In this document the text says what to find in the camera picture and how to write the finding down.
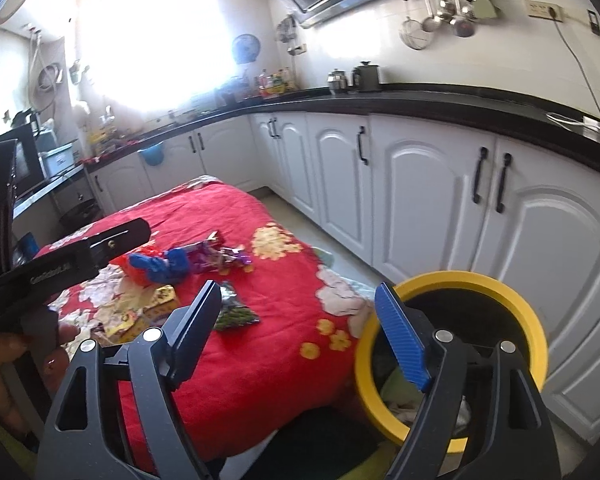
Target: human hand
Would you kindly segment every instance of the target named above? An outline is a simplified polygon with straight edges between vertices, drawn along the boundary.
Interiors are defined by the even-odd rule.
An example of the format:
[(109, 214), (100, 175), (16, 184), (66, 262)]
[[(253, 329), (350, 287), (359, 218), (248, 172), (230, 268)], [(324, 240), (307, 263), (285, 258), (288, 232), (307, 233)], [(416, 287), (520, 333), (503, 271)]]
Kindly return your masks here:
[[(58, 325), (58, 341), (61, 345), (72, 341), (80, 332), (78, 327), (68, 323)], [(0, 333), (0, 367), (5, 363), (11, 363), (27, 351), (30, 338), (23, 335)], [(62, 377), (69, 366), (69, 356), (63, 348), (56, 348), (45, 359), (43, 381), (45, 386), (56, 391), (60, 386)], [(30, 428), (20, 415), (17, 406), (11, 398), (7, 387), (0, 375), (0, 423), (14, 436), (22, 436), (29, 433)]]

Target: window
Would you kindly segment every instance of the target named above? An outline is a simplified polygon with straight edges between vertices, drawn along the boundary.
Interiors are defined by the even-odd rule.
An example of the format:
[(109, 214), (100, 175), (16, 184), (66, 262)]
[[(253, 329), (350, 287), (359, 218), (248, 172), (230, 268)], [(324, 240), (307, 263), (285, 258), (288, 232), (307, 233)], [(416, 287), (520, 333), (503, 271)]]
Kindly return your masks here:
[(176, 108), (231, 77), (215, 0), (102, 0), (102, 92), (141, 110)]

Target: green plastic wrapper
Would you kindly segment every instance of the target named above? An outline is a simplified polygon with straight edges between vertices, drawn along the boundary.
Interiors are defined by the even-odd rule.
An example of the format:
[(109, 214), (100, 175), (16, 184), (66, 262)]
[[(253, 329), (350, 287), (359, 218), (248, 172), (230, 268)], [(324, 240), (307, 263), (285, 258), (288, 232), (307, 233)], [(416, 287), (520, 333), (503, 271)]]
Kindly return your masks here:
[(220, 314), (218, 314), (218, 319), (216, 319), (214, 330), (222, 332), (229, 328), (238, 328), (260, 322), (258, 315), (240, 301), (234, 286), (230, 282), (220, 283), (220, 291), (222, 293), (222, 308)]

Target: black countertop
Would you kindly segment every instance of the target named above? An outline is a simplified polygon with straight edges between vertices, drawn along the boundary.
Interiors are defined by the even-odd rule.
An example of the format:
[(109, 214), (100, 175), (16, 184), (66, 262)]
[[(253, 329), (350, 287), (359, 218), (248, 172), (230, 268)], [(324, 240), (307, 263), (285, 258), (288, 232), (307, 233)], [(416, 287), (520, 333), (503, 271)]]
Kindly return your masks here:
[(331, 96), (327, 89), (320, 88), (294, 92), (271, 101), (251, 98), (191, 123), (172, 124), (144, 134), (137, 144), (125, 146), (99, 162), (86, 163), (85, 167), (91, 173), (125, 155), (206, 124), (245, 114), (291, 111), (386, 114), (462, 124), (547, 148), (600, 173), (600, 143), (570, 132), (546, 117), (546, 112), (556, 112), (581, 120), (582, 113), (578, 110), (514, 92), (435, 84), (383, 85), (380, 92), (350, 92), (338, 96)]

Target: yellow trash can rim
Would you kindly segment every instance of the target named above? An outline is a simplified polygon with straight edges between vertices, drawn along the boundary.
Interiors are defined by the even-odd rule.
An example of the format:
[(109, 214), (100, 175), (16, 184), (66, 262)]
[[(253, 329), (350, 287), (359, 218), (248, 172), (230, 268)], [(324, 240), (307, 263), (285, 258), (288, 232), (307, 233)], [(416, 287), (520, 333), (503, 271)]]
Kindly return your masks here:
[[(512, 288), (489, 276), (464, 270), (439, 270), (421, 274), (394, 287), (402, 301), (408, 301), (425, 292), (441, 288), (464, 288), (480, 292), (506, 307), (520, 324), (529, 347), (529, 371), (542, 390), (549, 363), (549, 351), (540, 320), (530, 305)], [(380, 322), (373, 314), (365, 325), (356, 349), (354, 372), (356, 386), (367, 415), (384, 436), (401, 446), (409, 427), (389, 411), (376, 388), (372, 371), (372, 355)], [(462, 453), (466, 438), (455, 438), (449, 442), (448, 453)]]

